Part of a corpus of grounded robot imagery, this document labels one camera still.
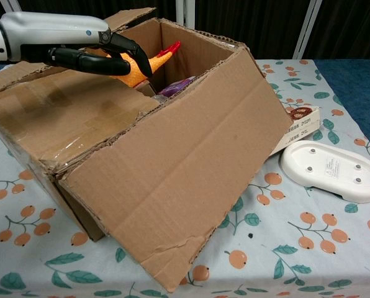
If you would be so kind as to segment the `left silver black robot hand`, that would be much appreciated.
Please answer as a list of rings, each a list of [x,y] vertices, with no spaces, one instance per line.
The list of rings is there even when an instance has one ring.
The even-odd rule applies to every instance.
[[[0,18],[0,65],[19,61],[44,63],[97,75],[130,73],[126,53],[146,77],[152,76],[147,54],[133,40],[111,31],[91,16],[7,12]]]

